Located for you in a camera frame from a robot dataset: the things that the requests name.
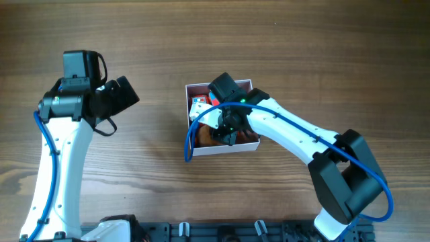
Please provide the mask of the brown plush toy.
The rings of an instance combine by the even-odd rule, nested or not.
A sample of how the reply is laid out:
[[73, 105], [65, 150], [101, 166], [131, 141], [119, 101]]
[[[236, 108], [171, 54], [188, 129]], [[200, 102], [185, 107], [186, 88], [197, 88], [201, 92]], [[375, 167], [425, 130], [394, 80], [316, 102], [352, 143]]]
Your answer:
[[214, 140], [210, 134], [210, 127], [203, 125], [198, 129], [197, 140], [200, 147], [220, 146], [222, 143]]

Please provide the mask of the white cardboard box pink inside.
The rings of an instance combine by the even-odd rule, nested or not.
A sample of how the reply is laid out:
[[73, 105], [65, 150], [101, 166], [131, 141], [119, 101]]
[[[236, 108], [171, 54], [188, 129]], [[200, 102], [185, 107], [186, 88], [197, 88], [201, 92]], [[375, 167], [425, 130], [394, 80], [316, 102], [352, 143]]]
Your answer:
[[[187, 118], [189, 118], [189, 111], [191, 110], [192, 97], [196, 95], [207, 95], [209, 93], [208, 89], [209, 83], [194, 83], [185, 86], [185, 97], [187, 105]], [[260, 138], [257, 134], [249, 134], [250, 139], [246, 139], [246, 136], [241, 134], [238, 135], [236, 144], [233, 146], [228, 145], [218, 145], [211, 147], [201, 147], [195, 144], [193, 150], [193, 157], [204, 156], [204, 155], [218, 155], [225, 153], [235, 153], [243, 151], [256, 151], [260, 144]]]

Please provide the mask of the colourful puzzle cube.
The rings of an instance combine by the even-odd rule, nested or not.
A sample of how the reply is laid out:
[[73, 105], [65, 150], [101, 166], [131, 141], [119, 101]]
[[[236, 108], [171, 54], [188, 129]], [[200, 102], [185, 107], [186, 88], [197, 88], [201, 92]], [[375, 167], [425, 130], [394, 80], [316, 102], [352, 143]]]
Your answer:
[[216, 98], [216, 96], [212, 92], [210, 92], [208, 96], [209, 96], [210, 102], [213, 106], [217, 106], [220, 104], [220, 102], [218, 101], [218, 99]]

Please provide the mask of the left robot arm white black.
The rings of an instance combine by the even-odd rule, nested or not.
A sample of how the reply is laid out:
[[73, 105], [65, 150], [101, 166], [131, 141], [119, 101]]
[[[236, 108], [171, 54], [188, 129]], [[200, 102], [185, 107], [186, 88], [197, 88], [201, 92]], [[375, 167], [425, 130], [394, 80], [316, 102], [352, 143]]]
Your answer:
[[34, 112], [42, 152], [30, 211], [20, 241], [77, 240], [81, 237], [79, 200], [85, 157], [94, 134], [112, 116], [139, 101], [127, 78], [108, 80], [102, 55], [91, 50], [63, 54], [64, 75]]

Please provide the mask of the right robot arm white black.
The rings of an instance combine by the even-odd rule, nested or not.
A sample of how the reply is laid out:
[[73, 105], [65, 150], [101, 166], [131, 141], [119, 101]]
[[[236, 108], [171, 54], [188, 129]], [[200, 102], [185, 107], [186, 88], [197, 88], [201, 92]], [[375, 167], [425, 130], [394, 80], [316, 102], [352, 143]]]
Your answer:
[[260, 89], [245, 91], [223, 73], [208, 86], [221, 106], [215, 111], [212, 137], [233, 145], [236, 134], [256, 133], [275, 141], [308, 168], [321, 211], [314, 220], [329, 241], [342, 241], [363, 210], [382, 192], [388, 210], [374, 221], [387, 220], [393, 211], [386, 178], [366, 140], [349, 129], [343, 134], [319, 128], [282, 108]]

